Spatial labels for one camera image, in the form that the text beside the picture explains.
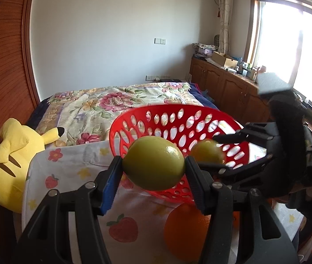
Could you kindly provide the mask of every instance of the yellow-green fruit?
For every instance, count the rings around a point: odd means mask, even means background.
[[[205,139],[197,143],[190,152],[197,162],[209,162],[223,164],[225,158],[220,147],[217,147],[217,142],[212,139]]]
[[[136,139],[123,158],[128,178],[145,190],[166,190],[174,187],[185,172],[182,152],[161,137]]]

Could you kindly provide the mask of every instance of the wall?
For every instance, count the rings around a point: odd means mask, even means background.
[[[31,50],[41,98],[184,78],[193,42],[219,33],[214,0],[33,0]],[[155,45],[154,38],[167,39]]]
[[[250,0],[233,0],[232,19],[229,25],[230,55],[243,57],[250,17]]]

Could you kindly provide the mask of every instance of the floral bedspread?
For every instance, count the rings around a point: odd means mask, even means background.
[[[49,99],[36,131],[43,134],[64,127],[65,134],[52,145],[56,147],[107,140],[113,121],[130,107],[174,103],[201,106],[189,89],[186,82],[159,82],[57,93]]]

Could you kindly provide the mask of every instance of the pikachu plush toy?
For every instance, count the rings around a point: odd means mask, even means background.
[[[16,119],[8,119],[0,129],[0,205],[21,213],[29,164],[44,145],[59,139],[64,128],[57,127],[40,135]]]

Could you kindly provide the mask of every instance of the curtain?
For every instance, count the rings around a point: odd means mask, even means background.
[[[232,17],[233,0],[219,0],[220,4],[220,46],[218,51],[229,54],[229,23]]]

